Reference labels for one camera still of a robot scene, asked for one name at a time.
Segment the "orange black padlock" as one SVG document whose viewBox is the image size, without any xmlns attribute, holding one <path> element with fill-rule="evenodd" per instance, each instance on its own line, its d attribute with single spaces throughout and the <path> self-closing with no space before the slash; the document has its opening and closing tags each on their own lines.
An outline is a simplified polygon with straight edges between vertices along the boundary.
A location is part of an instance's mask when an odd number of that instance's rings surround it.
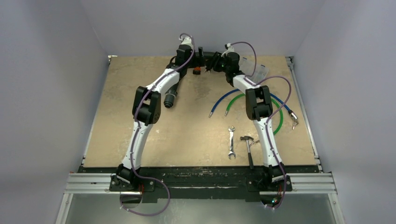
<svg viewBox="0 0 396 224">
<path fill-rule="evenodd" d="M 195 67 L 192 71 L 194 75 L 200 75 L 201 74 L 201 68 L 200 67 Z"/>
</svg>

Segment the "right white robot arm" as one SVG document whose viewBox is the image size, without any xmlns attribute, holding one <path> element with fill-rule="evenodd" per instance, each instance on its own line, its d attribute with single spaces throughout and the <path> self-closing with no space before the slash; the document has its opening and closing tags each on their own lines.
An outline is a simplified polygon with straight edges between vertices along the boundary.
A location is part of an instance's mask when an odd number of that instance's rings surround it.
<svg viewBox="0 0 396 224">
<path fill-rule="evenodd" d="M 240 70 L 239 60 L 240 55 L 236 52 L 215 52 L 206 62 L 206 69 L 224 72 L 226 81 L 245 94 L 246 115 L 256 128 L 262 149 L 264 168 L 259 183 L 273 190 L 280 183 L 287 184 L 287 175 L 272 130 L 273 106 L 269 88 L 248 78 Z"/>
</svg>

